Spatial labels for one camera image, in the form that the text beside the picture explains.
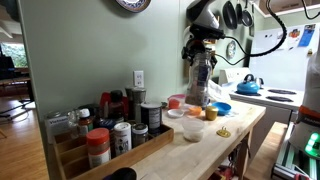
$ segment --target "hanging pot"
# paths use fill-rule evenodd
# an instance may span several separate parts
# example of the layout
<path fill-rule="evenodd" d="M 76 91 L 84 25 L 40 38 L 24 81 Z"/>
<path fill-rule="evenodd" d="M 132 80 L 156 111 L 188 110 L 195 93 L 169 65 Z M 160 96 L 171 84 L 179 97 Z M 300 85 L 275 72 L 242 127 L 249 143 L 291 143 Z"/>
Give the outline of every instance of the hanging pot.
<path fill-rule="evenodd" d="M 242 11 L 242 24 L 244 26 L 250 27 L 252 26 L 253 20 L 252 20 L 251 14 L 247 11 L 247 7 L 248 7 L 248 0 L 246 0 L 246 6 Z"/>
<path fill-rule="evenodd" d="M 230 1 L 227 1 L 222 9 L 223 20 L 229 29 L 237 29 L 237 15 Z"/>
<path fill-rule="evenodd" d="M 237 2 L 236 14 L 237 14 L 237 22 L 238 22 L 238 24 L 242 24 L 242 6 L 240 4 L 240 0 L 238 0 L 238 2 Z"/>

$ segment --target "glass jar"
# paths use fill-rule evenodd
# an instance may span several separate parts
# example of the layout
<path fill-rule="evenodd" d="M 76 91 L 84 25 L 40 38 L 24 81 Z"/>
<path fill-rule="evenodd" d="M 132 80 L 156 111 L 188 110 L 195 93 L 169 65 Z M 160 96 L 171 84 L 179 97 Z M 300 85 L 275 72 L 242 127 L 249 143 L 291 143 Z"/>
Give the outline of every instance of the glass jar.
<path fill-rule="evenodd" d="M 148 126 L 138 123 L 132 126 L 132 146 L 137 147 L 148 141 Z"/>
<path fill-rule="evenodd" d="M 79 144 L 86 143 L 86 135 L 93 129 L 92 119 L 90 118 L 90 112 L 88 109 L 80 110 L 80 119 L 78 121 L 79 131 Z"/>
<path fill-rule="evenodd" d="M 111 159 L 108 129 L 94 129 L 90 131 L 86 137 L 90 168 L 94 168 L 108 162 Z"/>

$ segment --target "window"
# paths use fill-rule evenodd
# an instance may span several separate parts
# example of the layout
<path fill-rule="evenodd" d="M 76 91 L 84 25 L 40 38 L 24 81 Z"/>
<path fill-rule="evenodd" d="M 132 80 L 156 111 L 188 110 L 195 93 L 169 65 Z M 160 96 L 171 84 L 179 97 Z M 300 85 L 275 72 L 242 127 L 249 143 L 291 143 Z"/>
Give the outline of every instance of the window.
<path fill-rule="evenodd" d="M 23 44 L 1 43 L 1 49 L 5 56 L 11 56 L 14 67 L 28 67 Z"/>

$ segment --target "orange lid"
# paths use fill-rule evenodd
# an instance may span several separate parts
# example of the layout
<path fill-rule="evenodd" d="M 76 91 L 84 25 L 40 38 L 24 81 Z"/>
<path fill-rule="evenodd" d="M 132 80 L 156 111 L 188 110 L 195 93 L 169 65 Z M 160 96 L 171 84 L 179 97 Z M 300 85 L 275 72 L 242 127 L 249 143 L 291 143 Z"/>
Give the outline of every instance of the orange lid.
<path fill-rule="evenodd" d="M 97 146 L 109 141 L 109 130 L 106 128 L 97 128 L 88 132 L 87 144 Z"/>

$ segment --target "jar lid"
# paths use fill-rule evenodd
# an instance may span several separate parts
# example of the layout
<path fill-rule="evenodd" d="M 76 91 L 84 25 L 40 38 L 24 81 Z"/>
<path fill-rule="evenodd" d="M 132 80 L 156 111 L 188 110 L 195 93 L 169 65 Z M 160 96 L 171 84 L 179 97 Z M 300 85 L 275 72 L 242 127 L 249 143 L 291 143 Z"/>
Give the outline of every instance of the jar lid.
<path fill-rule="evenodd" d="M 148 126 L 143 123 L 138 123 L 132 126 L 132 132 L 135 134 L 144 134 L 148 132 Z"/>
<path fill-rule="evenodd" d="M 127 131 L 131 129 L 131 125 L 127 122 L 121 122 L 114 126 L 115 131 Z"/>
<path fill-rule="evenodd" d="M 161 103 L 144 102 L 144 103 L 141 103 L 140 106 L 146 109 L 156 109 L 156 108 L 161 108 Z"/>
<path fill-rule="evenodd" d="M 219 109 L 215 106 L 207 106 L 206 111 L 219 111 Z"/>
<path fill-rule="evenodd" d="M 89 109 L 81 109 L 80 110 L 80 117 L 81 118 L 86 118 L 90 116 L 90 111 Z"/>
<path fill-rule="evenodd" d="M 88 132 L 87 144 L 97 146 L 109 141 L 109 130 L 106 128 L 96 128 Z"/>

